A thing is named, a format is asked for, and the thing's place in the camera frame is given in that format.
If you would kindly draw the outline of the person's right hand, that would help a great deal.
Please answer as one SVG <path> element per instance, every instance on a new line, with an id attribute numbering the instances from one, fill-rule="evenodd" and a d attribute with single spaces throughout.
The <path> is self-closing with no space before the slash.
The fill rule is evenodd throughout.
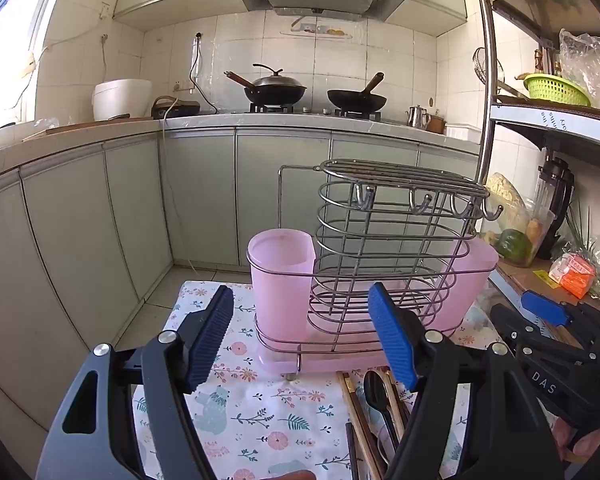
<path id="1" fill-rule="evenodd" d="M 586 463 L 600 446 L 600 429 L 596 429 L 584 437 L 576 437 L 576 443 L 571 444 L 571 439 L 576 433 L 561 418 L 555 420 L 552 434 L 560 459 L 568 463 Z"/>

